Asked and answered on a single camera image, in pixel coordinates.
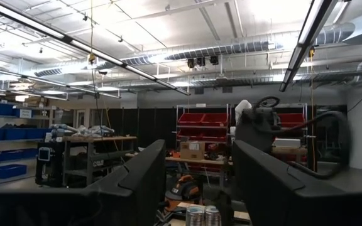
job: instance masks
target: sign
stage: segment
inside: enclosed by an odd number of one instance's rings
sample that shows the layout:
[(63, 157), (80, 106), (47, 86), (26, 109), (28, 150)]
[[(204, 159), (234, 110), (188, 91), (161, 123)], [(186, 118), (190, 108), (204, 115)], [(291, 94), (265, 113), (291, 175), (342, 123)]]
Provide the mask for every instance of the sign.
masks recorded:
[(20, 109), (19, 117), (24, 118), (24, 119), (31, 119), (31, 110), (29, 110), (29, 109)]

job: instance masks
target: pipe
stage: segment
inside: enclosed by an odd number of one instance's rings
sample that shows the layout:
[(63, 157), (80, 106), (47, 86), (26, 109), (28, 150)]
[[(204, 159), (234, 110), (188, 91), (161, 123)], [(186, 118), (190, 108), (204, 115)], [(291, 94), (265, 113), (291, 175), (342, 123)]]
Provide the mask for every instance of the pipe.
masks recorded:
[[(345, 38), (349, 37), (354, 31), (354, 25), (352, 23), (344, 23), (339, 26), (327, 26), (320, 32), (319, 36), (315, 40), (317, 45), (330, 45), (334, 43), (340, 43)], [(175, 46), (171, 48), (165, 48), (160, 50), (143, 51), (131, 58), (121, 59), (128, 65), (146, 65), (152, 63), (161, 63), (172, 60), (183, 60), (188, 58), (199, 57), (211, 57), (219, 55), (230, 55), (238, 53), (259, 53), (268, 51), (268, 40), (272, 40), (275, 44), (275, 49), (272, 51), (284, 51), (291, 49), (295, 46), (296, 40), (300, 31), (288, 31), (281, 33), (258, 35), (246, 38), (238, 38), (227, 42), (215, 42), (206, 45), (186, 45)], [(44, 65), (35, 65), (31, 71), (35, 72), (37, 76), (45, 75), (58, 75), (66, 71), (70, 73), (71, 70), (81, 70), (87, 63), (86, 59), (81, 60), (81, 64), (77, 65), (78, 61), (68, 61), (60, 63), (49, 63)], [(109, 62), (101, 62), (97, 66), (97, 69), (107, 69), (115, 67), (116, 65)]]

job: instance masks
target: wire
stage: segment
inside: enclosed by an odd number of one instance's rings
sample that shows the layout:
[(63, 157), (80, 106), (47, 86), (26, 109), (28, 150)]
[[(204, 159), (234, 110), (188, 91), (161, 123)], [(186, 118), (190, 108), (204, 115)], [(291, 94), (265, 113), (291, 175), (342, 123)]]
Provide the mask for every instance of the wire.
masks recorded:
[(354, 108), (356, 108), (357, 105), (359, 105), (359, 103), (361, 103), (361, 101), (362, 101), (362, 98), (361, 98), (361, 100), (359, 100), (359, 101), (357, 102), (357, 104), (355, 104), (354, 106), (352, 106), (352, 107), (347, 111), (347, 113), (349, 113), (351, 110), (353, 110)]

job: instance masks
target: white cloth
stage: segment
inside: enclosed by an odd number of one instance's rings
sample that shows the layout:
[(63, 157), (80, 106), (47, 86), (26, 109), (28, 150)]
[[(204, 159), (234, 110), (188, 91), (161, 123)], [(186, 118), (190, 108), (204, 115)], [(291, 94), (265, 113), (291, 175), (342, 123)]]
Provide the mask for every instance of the white cloth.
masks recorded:
[(248, 102), (248, 100), (242, 100), (236, 107), (236, 125), (239, 122), (239, 119), (243, 115), (243, 111), (245, 109), (251, 109), (252, 105)]

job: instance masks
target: cardboard box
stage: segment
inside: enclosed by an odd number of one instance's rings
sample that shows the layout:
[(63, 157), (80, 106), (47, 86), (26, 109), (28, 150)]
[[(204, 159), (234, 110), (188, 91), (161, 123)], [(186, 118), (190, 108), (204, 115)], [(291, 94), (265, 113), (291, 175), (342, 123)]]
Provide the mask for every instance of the cardboard box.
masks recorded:
[(205, 159), (205, 142), (181, 142), (181, 158), (202, 160)]

